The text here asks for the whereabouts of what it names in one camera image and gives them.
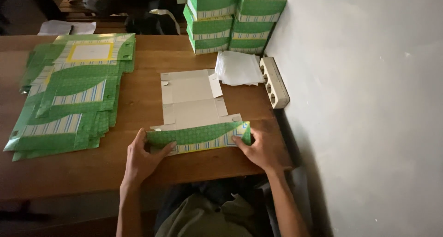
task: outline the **wooden furniture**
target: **wooden furniture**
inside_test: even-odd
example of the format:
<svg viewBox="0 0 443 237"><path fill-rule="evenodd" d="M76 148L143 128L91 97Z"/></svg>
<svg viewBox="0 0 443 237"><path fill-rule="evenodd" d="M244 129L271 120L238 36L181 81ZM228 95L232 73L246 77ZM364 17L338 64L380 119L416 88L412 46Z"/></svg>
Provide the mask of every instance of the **wooden furniture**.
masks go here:
<svg viewBox="0 0 443 237"><path fill-rule="evenodd" d="M19 93L28 52L54 36L0 37L0 147L19 116ZM0 155L0 200L32 199L116 190L125 172L127 145L141 127L163 124L160 73L214 68L217 53L195 56L188 36L136 36L135 70L121 79L117 124L96 149L12 162ZM292 168L264 86L221 86L228 113L272 135L282 164ZM263 173L238 148L198 151L165 158L145 184L167 185Z"/></svg>

